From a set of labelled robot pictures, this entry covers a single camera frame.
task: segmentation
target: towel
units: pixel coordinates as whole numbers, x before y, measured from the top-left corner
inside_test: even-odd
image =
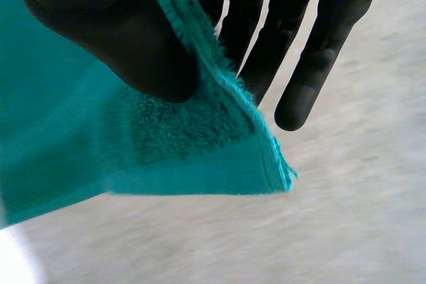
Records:
[[[235,79],[197,0],[159,0],[198,62],[184,104],[141,94],[27,12],[0,0],[0,192],[4,226],[105,192],[286,192],[295,172]]]

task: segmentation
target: gray floor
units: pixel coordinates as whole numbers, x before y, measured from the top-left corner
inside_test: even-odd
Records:
[[[289,162],[290,195],[100,196],[21,229],[48,283],[426,283],[426,4],[375,0],[307,124],[275,105],[313,0],[260,106]]]

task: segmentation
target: gloved hand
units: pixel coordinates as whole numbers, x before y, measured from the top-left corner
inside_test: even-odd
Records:
[[[219,40],[236,72],[256,28],[263,0],[230,0]],[[296,37],[310,0],[270,0],[265,25],[239,76],[259,104]],[[319,0],[318,16],[299,63],[278,103],[275,120],[297,130],[308,115],[352,27],[373,0]],[[200,0],[217,23],[223,0]]]
[[[196,90],[194,59],[156,0],[24,0],[46,27],[79,44],[131,87],[170,102]]]

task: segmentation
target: concrete floor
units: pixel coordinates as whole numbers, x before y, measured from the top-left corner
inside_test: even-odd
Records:
[[[317,2],[260,106],[300,171],[293,192],[99,196],[28,221],[46,283],[426,283],[425,0],[375,0],[306,125],[282,132]]]

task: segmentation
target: teal towel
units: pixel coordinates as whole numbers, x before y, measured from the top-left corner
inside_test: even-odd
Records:
[[[0,0],[0,182],[6,225],[104,192],[284,192],[293,171],[235,79],[197,0],[159,0],[198,59],[201,85],[169,104],[123,84]]]

